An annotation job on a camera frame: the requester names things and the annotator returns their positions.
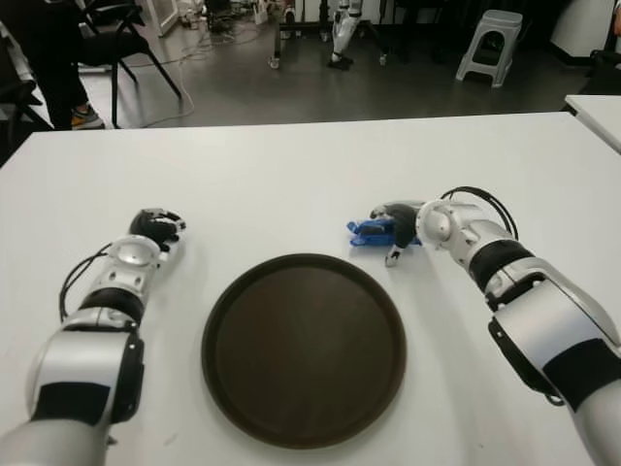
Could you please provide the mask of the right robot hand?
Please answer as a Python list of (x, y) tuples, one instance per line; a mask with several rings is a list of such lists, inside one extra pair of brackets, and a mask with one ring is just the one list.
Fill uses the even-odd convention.
[(397, 264), (404, 250), (417, 238), (415, 222), (423, 201), (390, 202), (375, 207), (371, 219), (390, 219), (394, 227), (394, 244), (384, 259), (386, 267)]

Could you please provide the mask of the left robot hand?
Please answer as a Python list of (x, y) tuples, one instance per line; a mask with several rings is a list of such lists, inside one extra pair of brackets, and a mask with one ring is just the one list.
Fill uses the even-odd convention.
[(186, 222), (171, 211), (160, 208), (142, 209), (132, 219), (128, 233), (151, 239), (161, 252), (168, 253), (180, 241)]

